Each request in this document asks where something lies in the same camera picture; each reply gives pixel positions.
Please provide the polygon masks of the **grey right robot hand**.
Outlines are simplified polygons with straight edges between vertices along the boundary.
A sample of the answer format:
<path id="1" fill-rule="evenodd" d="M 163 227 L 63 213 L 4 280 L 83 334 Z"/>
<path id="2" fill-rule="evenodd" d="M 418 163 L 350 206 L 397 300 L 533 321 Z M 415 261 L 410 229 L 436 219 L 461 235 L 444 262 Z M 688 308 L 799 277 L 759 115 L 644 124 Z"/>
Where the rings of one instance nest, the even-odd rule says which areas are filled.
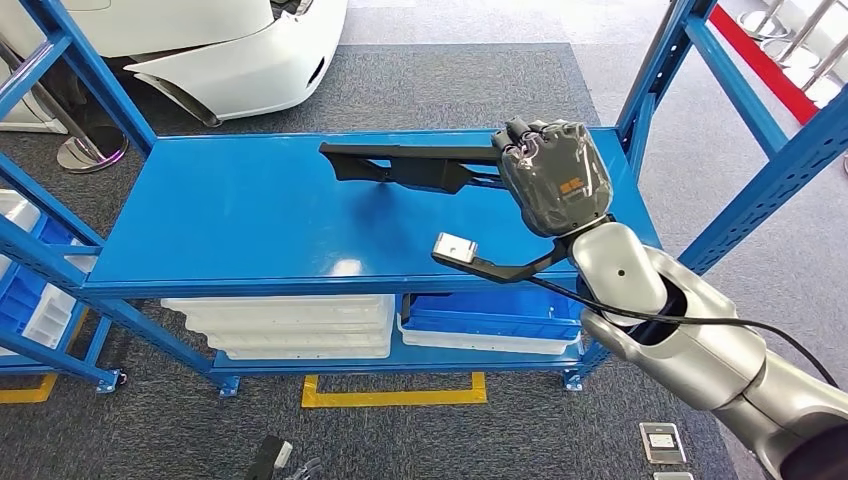
<path id="1" fill-rule="evenodd" d="M 534 234 L 565 236 L 608 214 L 612 183 L 585 124 L 515 117 L 491 142 L 503 184 Z"/>

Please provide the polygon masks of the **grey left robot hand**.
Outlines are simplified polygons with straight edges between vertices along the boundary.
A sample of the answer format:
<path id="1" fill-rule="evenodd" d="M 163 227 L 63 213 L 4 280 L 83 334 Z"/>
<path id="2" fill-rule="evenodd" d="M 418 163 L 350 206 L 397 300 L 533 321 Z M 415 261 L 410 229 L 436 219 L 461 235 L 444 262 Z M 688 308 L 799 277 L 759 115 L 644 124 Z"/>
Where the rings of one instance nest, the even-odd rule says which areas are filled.
<path id="1" fill-rule="evenodd" d="M 305 464 L 296 469 L 291 475 L 286 477 L 286 480 L 315 480 L 321 472 L 323 466 L 319 457 L 308 460 Z"/>

